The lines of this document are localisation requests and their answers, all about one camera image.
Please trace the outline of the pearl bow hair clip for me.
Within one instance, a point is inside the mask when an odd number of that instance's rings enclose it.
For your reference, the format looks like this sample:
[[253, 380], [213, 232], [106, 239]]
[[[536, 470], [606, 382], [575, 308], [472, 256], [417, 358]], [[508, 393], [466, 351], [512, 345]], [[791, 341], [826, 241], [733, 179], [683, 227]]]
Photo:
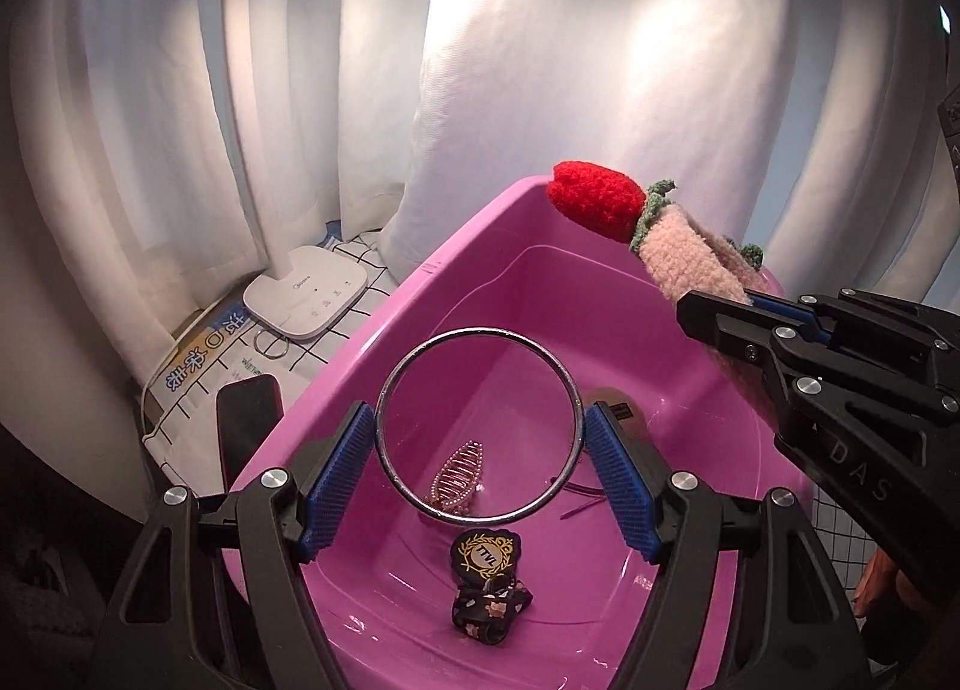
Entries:
[[449, 456], [430, 485], [428, 503], [439, 511], [469, 516], [483, 472], [483, 445], [469, 440]]

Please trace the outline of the pink strawberry plush headband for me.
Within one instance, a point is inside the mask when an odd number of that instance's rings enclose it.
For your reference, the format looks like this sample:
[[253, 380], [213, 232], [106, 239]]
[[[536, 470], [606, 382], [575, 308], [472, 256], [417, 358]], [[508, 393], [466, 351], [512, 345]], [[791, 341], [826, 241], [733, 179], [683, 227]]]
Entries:
[[752, 292], [781, 293], [761, 270], [763, 253], [716, 235], [670, 199], [669, 178], [640, 186], [597, 163], [567, 160], [553, 167], [548, 199], [566, 219], [607, 240], [623, 243], [667, 302], [708, 293], [747, 305]]

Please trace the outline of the pink plastic tub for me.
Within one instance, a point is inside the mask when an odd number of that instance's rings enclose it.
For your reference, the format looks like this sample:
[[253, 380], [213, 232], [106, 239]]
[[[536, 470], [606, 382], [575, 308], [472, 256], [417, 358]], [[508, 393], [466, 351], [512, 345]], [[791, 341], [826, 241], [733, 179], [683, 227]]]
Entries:
[[534, 601], [496, 646], [455, 630], [454, 529], [410, 505], [462, 443], [483, 448], [475, 513], [547, 492], [571, 456], [568, 391], [615, 389], [638, 406], [669, 464], [721, 493], [805, 479], [768, 425], [623, 245], [569, 222], [545, 185], [512, 185], [352, 327], [247, 465], [257, 475], [331, 435], [387, 378], [395, 474], [370, 461], [331, 547], [304, 571], [314, 609], [356, 688], [602, 688], [649, 598], [654, 571], [591, 502], [594, 467], [517, 531]]

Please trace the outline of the blue printed cardboard box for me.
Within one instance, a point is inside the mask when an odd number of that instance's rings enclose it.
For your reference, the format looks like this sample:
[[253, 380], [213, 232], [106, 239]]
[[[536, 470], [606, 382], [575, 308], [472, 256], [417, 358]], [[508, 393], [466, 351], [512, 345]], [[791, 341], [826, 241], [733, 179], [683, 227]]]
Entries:
[[149, 381], [146, 407], [166, 414], [249, 326], [251, 315], [241, 300], [226, 300], [192, 321]]

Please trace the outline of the dark metal hair clips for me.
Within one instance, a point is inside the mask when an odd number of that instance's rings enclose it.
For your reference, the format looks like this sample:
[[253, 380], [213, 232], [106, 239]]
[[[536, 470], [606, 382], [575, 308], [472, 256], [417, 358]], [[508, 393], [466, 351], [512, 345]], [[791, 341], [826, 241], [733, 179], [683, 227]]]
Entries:
[[568, 508], [566, 511], [563, 511], [563, 513], [558, 516], [558, 520], [560, 521], [573, 520], [574, 516], [579, 516], [579, 514], [607, 500], [607, 495], [605, 495], [602, 487], [578, 484], [578, 482], [573, 481], [566, 481], [563, 484], [562, 493], [566, 493], [566, 495], [570, 497], [578, 498], [578, 503], [576, 503], [573, 508]]

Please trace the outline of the white curtain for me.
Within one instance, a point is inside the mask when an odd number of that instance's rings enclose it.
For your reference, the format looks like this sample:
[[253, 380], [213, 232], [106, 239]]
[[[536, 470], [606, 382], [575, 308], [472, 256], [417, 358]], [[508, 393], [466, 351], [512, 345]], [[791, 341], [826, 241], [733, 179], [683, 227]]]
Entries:
[[672, 178], [789, 292], [958, 303], [937, 0], [247, 0], [260, 167], [218, 119], [210, 0], [28, 0], [10, 71], [39, 209], [137, 378], [263, 248], [379, 230], [395, 275], [517, 178]]

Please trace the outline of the black gold embroidered badge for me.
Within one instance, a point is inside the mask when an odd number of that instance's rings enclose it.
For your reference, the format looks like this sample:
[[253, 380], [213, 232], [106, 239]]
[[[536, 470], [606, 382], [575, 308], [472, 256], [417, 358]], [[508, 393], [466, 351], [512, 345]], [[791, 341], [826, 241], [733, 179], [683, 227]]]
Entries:
[[467, 529], [455, 537], [449, 552], [454, 575], [470, 584], [516, 575], [522, 556], [523, 539], [507, 529]]

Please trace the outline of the white lamp base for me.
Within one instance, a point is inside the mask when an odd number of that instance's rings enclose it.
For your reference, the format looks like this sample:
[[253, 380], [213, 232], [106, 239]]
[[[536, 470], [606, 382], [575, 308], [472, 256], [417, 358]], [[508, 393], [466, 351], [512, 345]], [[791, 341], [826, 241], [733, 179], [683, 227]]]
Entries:
[[347, 313], [368, 287], [361, 264], [321, 247], [297, 247], [281, 278], [257, 275], [242, 301], [249, 313], [280, 336], [309, 341]]

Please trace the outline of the large silver bangle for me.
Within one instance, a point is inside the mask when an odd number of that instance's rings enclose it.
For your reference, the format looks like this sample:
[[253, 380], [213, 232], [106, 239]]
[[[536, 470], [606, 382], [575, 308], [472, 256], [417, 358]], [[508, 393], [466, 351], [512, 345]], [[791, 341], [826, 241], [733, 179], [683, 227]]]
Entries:
[[[469, 440], [483, 472], [469, 516], [428, 503], [441, 464]], [[562, 492], [584, 448], [584, 401], [560, 358], [511, 329], [451, 329], [405, 353], [376, 401], [387, 481], [427, 523], [501, 527]]]

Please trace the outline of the black smartphone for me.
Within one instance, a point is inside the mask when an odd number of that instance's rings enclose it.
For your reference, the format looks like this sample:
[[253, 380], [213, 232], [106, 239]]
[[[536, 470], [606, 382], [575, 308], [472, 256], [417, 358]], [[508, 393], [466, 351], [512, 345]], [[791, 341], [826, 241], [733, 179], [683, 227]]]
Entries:
[[236, 482], [283, 414], [280, 383], [274, 375], [262, 373], [220, 388], [215, 419], [226, 490]]

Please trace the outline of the black floral scrunchie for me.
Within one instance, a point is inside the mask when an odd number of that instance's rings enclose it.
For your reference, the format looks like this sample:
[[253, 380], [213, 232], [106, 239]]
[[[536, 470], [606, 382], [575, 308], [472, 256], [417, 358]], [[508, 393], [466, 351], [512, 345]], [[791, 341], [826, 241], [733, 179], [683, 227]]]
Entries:
[[512, 571], [482, 584], [464, 581], [452, 604], [452, 625], [472, 640], [496, 646], [533, 602], [530, 589]]

